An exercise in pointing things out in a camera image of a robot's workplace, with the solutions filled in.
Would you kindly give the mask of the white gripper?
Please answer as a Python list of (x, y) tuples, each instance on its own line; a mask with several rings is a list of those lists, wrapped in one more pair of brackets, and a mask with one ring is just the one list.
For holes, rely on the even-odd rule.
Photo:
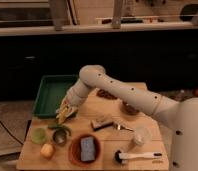
[(58, 109), (57, 119), (67, 118), (72, 111), (72, 107), (78, 107), (82, 104), (83, 99), (79, 97), (73, 89), (69, 89), (63, 98), (63, 105)]

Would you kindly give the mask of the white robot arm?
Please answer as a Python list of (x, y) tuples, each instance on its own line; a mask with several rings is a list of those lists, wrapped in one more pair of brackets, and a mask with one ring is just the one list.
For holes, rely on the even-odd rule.
[(179, 102), (111, 78), (101, 65), (86, 65), (63, 97), (58, 121), (63, 123), (77, 111), (95, 88), (120, 98), (173, 131), (169, 171), (198, 171), (198, 97)]

